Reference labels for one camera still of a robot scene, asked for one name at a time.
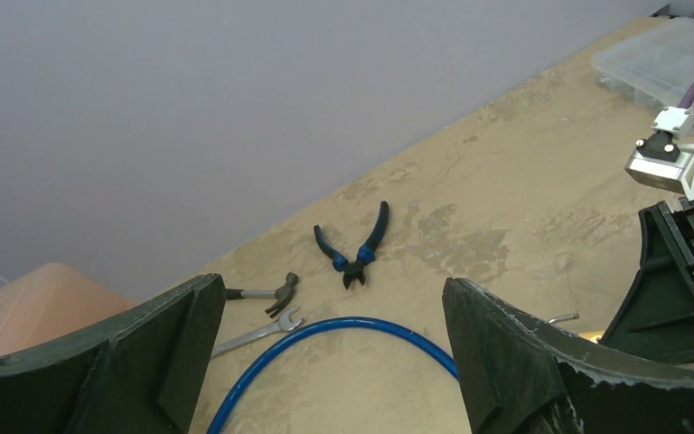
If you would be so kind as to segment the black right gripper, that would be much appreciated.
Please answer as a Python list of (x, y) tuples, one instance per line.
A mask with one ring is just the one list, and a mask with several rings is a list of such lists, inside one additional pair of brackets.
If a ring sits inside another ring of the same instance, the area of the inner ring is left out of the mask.
[(644, 359), (694, 363), (694, 201), (638, 213), (639, 269), (600, 343)]

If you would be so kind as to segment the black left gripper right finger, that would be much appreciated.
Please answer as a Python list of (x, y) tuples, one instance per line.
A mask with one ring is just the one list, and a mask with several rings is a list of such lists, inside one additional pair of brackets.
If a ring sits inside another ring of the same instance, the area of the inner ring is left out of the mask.
[(475, 433), (694, 433), (694, 370), (592, 343), (465, 278), (442, 304)]

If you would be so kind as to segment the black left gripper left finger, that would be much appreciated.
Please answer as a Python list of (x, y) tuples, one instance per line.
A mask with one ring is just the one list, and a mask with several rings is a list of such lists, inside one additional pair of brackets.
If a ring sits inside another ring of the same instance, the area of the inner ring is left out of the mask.
[(211, 273), (0, 356), (0, 433), (185, 433), (225, 307)]

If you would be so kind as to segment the blue cable lock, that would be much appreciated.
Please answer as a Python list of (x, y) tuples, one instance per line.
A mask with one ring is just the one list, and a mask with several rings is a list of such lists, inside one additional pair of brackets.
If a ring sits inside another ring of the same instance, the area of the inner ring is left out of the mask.
[(421, 433), (461, 408), (446, 350), (369, 317), (307, 325), (265, 350), (229, 387), (210, 433)]

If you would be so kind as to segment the brass padlock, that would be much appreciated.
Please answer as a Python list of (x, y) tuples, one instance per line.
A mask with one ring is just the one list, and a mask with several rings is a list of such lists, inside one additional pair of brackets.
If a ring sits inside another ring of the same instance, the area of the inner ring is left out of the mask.
[(575, 335), (578, 335), (579, 337), (586, 339), (587, 341), (598, 344), (601, 341), (602, 337), (604, 336), (605, 330), (578, 331), (578, 330), (575, 330), (568, 325), (568, 323), (577, 321), (579, 318), (580, 318), (579, 313), (574, 312), (574, 313), (568, 313), (565, 315), (554, 316), (552, 318), (549, 318), (548, 323), (551, 325), (554, 325), (555, 327), (559, 327), (563, 330), (566, 330), (566, 331), (569, 331)]

